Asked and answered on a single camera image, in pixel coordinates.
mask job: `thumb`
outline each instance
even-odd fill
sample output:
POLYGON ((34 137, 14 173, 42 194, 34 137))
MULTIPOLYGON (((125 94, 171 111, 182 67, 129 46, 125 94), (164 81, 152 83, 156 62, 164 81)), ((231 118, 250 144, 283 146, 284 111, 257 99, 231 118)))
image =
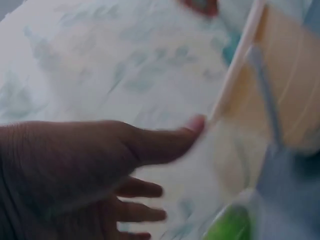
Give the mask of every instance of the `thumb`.
POLYGON ((136 128, 125 142, 141 165, 167 164, 184 155, 205 128, 206 118, 197 115, 174 131, 150 131, 136 128))

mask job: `green object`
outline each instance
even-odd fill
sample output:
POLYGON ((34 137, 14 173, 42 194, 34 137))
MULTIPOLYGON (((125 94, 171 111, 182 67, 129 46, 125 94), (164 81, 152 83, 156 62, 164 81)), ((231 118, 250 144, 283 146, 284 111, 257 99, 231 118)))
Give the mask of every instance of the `green object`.
POLYGON ((252 222, 243 206, 230 206, 219 216, 203 240, 252 240, 252 222))

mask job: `blue object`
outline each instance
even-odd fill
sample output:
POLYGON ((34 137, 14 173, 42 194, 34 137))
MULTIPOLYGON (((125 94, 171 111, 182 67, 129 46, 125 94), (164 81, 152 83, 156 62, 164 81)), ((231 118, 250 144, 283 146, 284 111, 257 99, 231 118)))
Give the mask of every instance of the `blue object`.
POLYGON ((320 36, 320 0, 313 0, 305 16, 304 24, 320 36))
POLYGON ((222 50, 222 57, 228 66, 230 66, 232 59, 234 58, 240 39, 241 39, 240 33, 231 32, 230 42, 222 50))

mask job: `finger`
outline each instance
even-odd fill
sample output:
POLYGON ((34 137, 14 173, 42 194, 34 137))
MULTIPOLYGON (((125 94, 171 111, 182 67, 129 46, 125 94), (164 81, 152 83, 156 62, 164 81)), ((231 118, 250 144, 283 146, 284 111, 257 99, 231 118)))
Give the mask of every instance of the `finger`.
POLYGON ((124 198, 159 198, 163 193, 163 188, 160 185, 134 177, 129 177, 125 183, 115 190, 117 196, 124 198))
POLYGON ((166 164, 184 155, 205 127, 205 117, 197 115, 175 131, 150 131, 134 128, 122 139, 141 165, 166 164))
POLYGON ((119 232, 118 240, 149 240, 151 239, 151 235, 148 232, 119 232))
POLYGON ((115 211, 118 222, 158 222, 167 218, 163 209, 151 208, 137 202, 119 201, 115 211))

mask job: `fingernail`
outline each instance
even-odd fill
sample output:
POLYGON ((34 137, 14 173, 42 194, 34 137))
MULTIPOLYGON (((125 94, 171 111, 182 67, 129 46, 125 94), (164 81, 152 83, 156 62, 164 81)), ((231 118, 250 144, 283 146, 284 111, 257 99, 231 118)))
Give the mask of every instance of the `fingernail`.
POLYGON ((148 233, 148 232, 139 233, 137 236, 138 236, 139 240, 149 240, 149 239, 151 239, 151 234, 148 233))
POLYGON ((184 127, 191 130, 192 132, 198 133, 204 129, 205 124, 206 117, 204 115, 196 115, 192 117, 184 127))

